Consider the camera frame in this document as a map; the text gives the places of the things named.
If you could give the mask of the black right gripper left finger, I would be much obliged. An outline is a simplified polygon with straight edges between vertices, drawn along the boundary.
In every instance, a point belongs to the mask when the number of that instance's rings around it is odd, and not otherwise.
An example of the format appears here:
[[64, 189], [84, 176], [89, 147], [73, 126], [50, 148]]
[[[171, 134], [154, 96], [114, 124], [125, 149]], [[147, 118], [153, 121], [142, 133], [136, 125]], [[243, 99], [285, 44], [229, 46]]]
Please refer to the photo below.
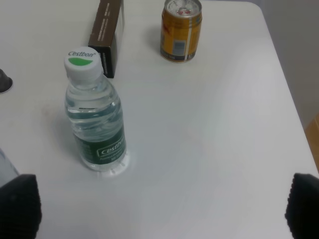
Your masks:
[[0, 237], [34, 239], [42, 220], [34, 174], [21, 174], [0, 188]]

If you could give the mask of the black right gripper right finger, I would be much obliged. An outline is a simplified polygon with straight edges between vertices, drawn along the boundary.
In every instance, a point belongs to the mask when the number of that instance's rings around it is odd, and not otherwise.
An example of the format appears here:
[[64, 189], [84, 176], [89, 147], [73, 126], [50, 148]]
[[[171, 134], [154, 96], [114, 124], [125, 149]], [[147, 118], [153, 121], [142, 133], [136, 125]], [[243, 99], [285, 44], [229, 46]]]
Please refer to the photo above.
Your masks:
[[285, 218], [294, 239], [319, 237], [319, 179], [311, 174], [294, 174]]

